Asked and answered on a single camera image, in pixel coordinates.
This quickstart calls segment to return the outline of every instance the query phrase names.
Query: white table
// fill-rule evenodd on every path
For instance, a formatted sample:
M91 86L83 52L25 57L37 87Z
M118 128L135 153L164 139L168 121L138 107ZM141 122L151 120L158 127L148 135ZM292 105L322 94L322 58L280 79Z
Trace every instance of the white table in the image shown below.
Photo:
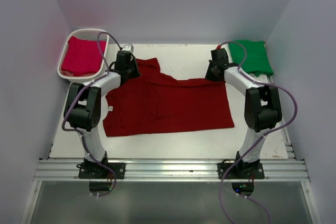
M175 79L204 78L211 59L210 51L216 45L134 45L134 55L139 59L158 58L161 72ZM117 47L109 45L108 62L115 60ZM259 80L267 81L261 75ZM142 134L124 137L106 137L102 121L107 115L107 101L102 98L101 120L98 125L102 145L109 158L235 158L247 130L244 120L244 96L226 84L232 118L231 129ZM59 120L50 158L83 158L79 137L61 129ZM278 131L267 136L261 158L288 158L285 132Z

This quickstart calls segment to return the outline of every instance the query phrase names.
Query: basket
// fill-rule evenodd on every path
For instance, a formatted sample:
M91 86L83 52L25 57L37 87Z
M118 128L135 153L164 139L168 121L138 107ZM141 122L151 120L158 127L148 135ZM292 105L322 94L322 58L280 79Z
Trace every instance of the basket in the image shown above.
M61 66L64 60L65 55L67 54L68 51L68 41L69 39L74 36L78 39L85 39L85 40L97 40L97 36L101 31L105 31L105 30L101 30L101 29L80 29L80 30L76 30L73 31L67 38L66 43L64 44L63 47L63 51L62 51L62 56L59 59L58 62L58 67L57 67L57 73L60 77L69 80L70 82L78 82L78 83L84 83L87 81L91 81L93 79L95 79L96 77L101 76L105 70L106 70L106 66L104 64L104 61L101 61L101 66L100 69L97 73L91 75L91 76L65 76L62 74L61 72ZM108 48L108 44L109 44L109 36L107 34L101 34L99 37L100 40L106 41L106 46L105 46L105 51L104 51L104 57L106 57L106 53L107 53L107 48Z

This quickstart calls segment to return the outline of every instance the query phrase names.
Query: folded red cloth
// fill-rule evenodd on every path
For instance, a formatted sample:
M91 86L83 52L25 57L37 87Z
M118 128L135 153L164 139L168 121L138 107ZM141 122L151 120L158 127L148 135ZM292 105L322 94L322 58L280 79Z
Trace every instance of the folded red cloth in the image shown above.
M64 57L61 70L83 76L95 74L101 67L101 54L97 42L71 37L68 41L68 51ZM106 41L99 42L101 50L105 51Z
M113 106L103 121L106 136L234 127L224 83L176 80L160 73L156 58L137 62L141 76L106 95Z

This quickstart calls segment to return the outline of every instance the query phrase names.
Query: green cloth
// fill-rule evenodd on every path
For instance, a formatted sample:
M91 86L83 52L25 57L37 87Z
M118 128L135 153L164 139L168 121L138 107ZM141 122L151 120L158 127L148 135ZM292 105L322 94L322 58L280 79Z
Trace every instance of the green cloth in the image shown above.
M268 62L263 41L236 40L247 50L247 59L241 68L247 73L253 73L256 76L263 74L272 75L273 70ZM233 62L239 64L244 58L244 50L240 45L229 43L229 48Z

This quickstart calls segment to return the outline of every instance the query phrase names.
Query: wall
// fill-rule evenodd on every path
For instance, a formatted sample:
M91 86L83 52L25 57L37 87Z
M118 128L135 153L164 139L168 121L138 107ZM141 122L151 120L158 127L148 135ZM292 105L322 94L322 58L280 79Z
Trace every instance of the wall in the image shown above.
M19 223L66 95L56 65L69 26L56 0L0 5L0 219Z
M289 135L307 162L324 223L334 223L336 192L336 0L291 0L266 45L275 81L295 95L299 114ZM292 114L283 97L285 118Z
M101 27L119 41L266 40L289 0L57 0L71 28Z

